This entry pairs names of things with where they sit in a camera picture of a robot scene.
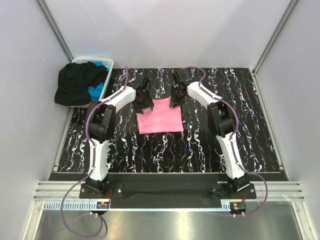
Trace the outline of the pink t shirt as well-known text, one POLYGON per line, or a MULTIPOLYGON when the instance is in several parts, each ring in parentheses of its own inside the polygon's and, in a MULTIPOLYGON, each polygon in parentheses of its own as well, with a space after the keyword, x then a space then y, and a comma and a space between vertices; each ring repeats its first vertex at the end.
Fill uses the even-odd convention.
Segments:
POLYGON ((154 107, 136 113, 140 135, 157 133, 182 133, 184 130, 180 106, 170 107, 171 98, 154 99, 154 107))

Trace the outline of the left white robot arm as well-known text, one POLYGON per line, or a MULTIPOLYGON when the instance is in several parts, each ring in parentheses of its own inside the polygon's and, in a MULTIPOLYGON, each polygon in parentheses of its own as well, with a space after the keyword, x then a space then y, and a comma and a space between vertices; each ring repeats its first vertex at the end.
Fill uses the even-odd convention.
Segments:
POLYGON ((116 128, 116 113, 128 104, 133 104, 139 114, 153 109, 154 103, 149 90, 151 81, 139 75, 126 83, 112 95, 89 103, 84 131, 89 142, 89 171, 81 185, 83 192, 103 198, 108 193, 106 157, 109 140, 116 128))

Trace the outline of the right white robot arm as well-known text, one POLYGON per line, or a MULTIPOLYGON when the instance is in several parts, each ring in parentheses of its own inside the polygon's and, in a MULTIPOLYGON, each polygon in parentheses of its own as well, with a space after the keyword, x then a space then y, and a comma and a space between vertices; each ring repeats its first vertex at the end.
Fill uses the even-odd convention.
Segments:
POLYGON ((239 198, 250 181, 237 146, 239 120, 236 111, 230 102, 204 87, 201 80, 188 77, 184 69, 175 71, 172 77, 174 85, 171 86, 171 108, 183 105, 186 97, 193 98, 206 107, 208 128, 218 140, 226 166, 227 183, 218 195, 239 198))

